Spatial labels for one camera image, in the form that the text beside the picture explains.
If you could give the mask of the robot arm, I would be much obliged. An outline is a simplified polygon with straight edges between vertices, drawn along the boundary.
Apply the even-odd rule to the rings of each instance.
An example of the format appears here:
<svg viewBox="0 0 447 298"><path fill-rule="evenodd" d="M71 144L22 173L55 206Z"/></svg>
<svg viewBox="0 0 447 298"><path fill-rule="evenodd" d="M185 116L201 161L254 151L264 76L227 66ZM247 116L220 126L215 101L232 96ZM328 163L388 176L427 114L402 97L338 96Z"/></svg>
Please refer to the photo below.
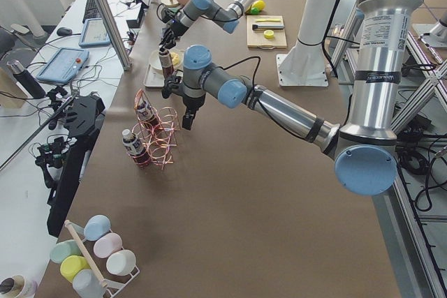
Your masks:
<svg viewBox="0 0 447 298"><path fill-rule="evenodd" d="M255 0L189 0L174 15L165 19L159 47L171 49L177 40L201 17L215 23L227 33L233 33L240 18Z"/></svg>
<svg viewBox="0 0 447 298"><path fill-rule="evenodd" d="M396 177L396 136L391 128L411 14L423 0L358 0L365 21L349 115L332 124L272 91L229 75L211 52L192 45L184 54L180 90L190 128L206 95L234 108L245 104L301 140L314 143L335 162L344 188L360 195L389 189Z"/></svg>

